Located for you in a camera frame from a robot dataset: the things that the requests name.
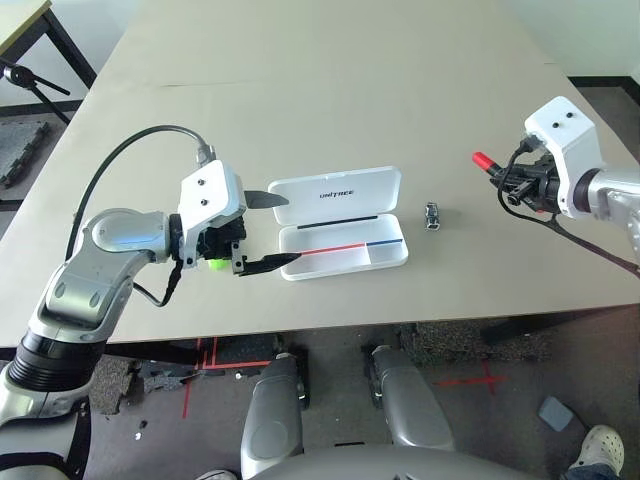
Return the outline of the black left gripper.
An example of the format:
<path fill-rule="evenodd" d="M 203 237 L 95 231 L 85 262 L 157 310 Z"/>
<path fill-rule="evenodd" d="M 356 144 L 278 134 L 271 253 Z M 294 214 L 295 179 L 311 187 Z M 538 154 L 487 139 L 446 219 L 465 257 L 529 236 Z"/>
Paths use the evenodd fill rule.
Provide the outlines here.
<path fill-rule="evenodd" d="M 245 190 L 248 209 L 270 209 L 285 206 L 285 197 L 265 191 Z M 269 273 L 299 259 L 299 252 L 265 255 L 260 260 L 247 261 L 240 249 L 240 242 L 246 239 L 244 219 L 238 217 L 221 227 L 207 227 L 197 242 L 198 256 L 204 260 L 228 260 L 232 271 L 239 276 Z"/>

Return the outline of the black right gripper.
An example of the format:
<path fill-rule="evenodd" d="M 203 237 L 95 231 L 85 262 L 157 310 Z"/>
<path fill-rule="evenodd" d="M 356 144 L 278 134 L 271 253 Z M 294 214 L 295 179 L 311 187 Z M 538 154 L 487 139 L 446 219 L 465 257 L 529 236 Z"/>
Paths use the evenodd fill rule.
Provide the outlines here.
<path fill-rule="evenodd" d="M 530 190 L 529 185 L 513 186 L 507 191 L 507 203 L 511 206 L 524 203 L 534 212 L 559 214 L 557 195 L 560 179 L 551 154 L 543 154 L 537 161 L 526 167 L 519 164 L 511 167 L 494 165 L 492 178 L 495 180 L 525 178 L 526 172 L 533 180 L 532 189 Z"/>

